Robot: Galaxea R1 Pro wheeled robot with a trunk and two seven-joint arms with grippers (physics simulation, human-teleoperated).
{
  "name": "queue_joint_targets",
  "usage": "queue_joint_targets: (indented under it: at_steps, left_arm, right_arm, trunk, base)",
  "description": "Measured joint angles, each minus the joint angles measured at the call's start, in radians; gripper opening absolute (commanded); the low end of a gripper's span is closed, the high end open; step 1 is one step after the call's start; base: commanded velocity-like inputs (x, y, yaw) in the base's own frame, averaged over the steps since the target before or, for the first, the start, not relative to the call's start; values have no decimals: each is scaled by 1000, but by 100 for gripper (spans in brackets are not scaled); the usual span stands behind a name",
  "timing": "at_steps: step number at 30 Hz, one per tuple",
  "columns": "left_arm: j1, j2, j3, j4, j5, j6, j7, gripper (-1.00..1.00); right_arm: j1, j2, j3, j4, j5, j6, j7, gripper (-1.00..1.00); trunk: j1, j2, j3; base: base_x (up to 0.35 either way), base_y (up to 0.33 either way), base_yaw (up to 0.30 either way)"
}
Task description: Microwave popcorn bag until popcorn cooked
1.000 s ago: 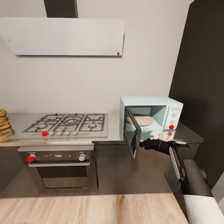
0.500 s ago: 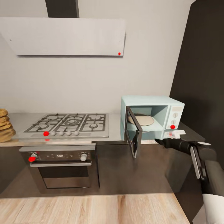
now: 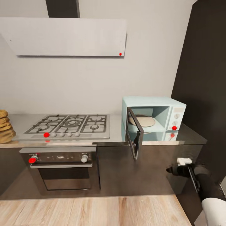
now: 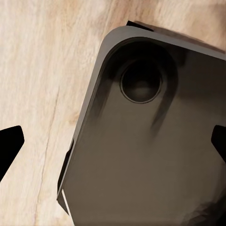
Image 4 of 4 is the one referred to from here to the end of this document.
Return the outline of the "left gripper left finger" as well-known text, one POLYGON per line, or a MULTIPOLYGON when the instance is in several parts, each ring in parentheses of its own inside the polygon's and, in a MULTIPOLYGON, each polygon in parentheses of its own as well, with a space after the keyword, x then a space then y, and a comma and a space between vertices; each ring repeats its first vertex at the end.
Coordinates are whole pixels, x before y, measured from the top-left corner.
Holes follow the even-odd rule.
POLYGON ((0 182, 24 144, 20 125, 0 130, 0 182))

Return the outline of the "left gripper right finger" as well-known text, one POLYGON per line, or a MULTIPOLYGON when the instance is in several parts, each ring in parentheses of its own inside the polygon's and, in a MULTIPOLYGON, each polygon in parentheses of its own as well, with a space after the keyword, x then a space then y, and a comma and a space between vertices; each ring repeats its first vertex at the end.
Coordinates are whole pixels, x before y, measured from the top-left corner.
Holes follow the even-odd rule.
POLYGON ((226 163, 226 127, 215 125, 211 142, 226 163))

